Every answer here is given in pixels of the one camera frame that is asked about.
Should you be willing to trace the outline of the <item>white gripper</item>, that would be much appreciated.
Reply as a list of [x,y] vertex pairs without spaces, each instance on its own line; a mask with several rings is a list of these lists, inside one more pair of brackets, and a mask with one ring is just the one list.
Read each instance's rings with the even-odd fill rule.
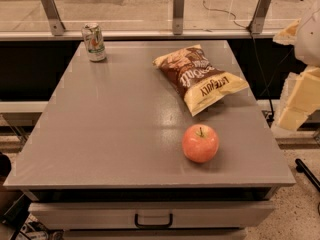
[[303,17],[291,22],[274,35],[281,45],[294,45],[295,57],[307,66],[300,74],[290,72],[280,96],[275,124],[296,131],[320,109],[320,0]]

